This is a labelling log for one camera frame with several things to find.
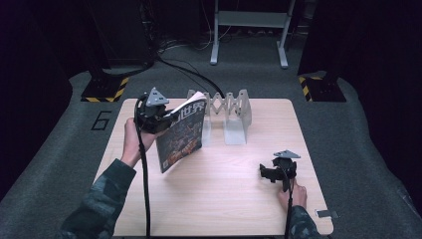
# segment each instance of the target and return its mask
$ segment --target person's arm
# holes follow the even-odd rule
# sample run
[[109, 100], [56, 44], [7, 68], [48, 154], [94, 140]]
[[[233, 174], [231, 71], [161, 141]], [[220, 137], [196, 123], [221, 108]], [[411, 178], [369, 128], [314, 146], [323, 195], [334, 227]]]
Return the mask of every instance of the person's arm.
[[[149, 150], [157, 135], [142, 132], [141, 137], [145, 150]], [[116, 159], [96, 180], [80, 207], [64, 221], [56, 238], [110, 238], [139, 160], [135, 124], [133, 119], [128, 119], [124, 125], [121, 159]]]
[[[290, 233], [294, 239], [300, 238], [322, 238], [317, 232], [317, 226], [307, 213], [307, 189], [299, 186], [294, 179], [292, 194], [292, 218], [290, 224]], [[281, 190], [278, 194], [279, 201], [283, 209], [287, 212], [289, 205], [289, 190]]]

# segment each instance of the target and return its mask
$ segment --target illustrated cover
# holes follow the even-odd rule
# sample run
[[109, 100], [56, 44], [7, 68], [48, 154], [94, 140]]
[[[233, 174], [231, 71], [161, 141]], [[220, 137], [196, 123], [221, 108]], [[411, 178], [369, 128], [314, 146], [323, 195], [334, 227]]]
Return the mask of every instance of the illustrated cover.
[[165, 172], [182, 157], [202, 147], [206, 105], [205, 96], [197, 92], [172, 111], [179, 113], [178, 120], [156, 140], [161, 172]]

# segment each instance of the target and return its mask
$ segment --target yellow black hazard tape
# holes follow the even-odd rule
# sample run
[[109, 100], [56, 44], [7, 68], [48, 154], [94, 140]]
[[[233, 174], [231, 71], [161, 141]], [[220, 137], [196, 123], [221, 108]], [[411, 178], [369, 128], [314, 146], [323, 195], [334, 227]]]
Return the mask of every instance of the yellow black hazard tape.
[[92, 103], [118, 102], [118, 100], [120, 99], [121, 95], [124, 92], [124, 88], [126, 87], [128, 81], [129, 81], [129, 78], [123, 79], [115, 95], [111, 98], [81, 98], [81, 102], [92, 102]]
[[322, 78], [319, 77], [299, 77], [299, 82], [301, 83], [302, 90], [304, 91], [305, 98], [307, 99], [307, 102], [313, 102], [313, 96], [311, 95], [310, 89], [308, 88], [307, 79], [309, 80], [322, 80]]

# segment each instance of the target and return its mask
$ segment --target wooden tabletop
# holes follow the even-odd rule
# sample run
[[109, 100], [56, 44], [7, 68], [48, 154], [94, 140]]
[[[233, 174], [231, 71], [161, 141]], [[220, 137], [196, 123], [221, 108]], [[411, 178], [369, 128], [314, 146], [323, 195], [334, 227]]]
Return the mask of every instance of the wooden tabletop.
[[[174, 109], [184, 101], [170, 99], [167, 108]], [[133, 117], [135, 102], [129, 99], [122, 104], [97, 177], [121, 157], [124, 123]], [[273, 153], [286, 149], [301, 156], [294, 159], [297, 181], [307, 188], [307, 210], [318, 232], [332, 232], [331, 219], [315, 214], [326, 205], [292, 103], [250, 99], [250, 104], [252, 124], [247, 144], [225, 143], [221, 113], [211, 116], [210, 141], [165, 173], [160, 172], [155, 144], [147, 152], [152, 236], [283, 235], [286, 212], [276, 196], [282, 182], [262, 178], [259, 165], [273, 168]], [[146, 234], [141, 163], [135, 170], [115, 236]]]

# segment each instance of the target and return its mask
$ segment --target camouflage sleeve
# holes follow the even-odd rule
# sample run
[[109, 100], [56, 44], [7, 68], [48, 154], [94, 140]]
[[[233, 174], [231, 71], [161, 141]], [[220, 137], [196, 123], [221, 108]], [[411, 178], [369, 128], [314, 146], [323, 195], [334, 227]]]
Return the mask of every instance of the camouflage sleeve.
[[116, 159], [96, 180], [56, 238], [111, 238], [136, 171]]
[[322, 238], [317, 232], [317, 226], [307, 211], [301, 206], [292, 208], [291, 235], [295, 239], [300, 238]]

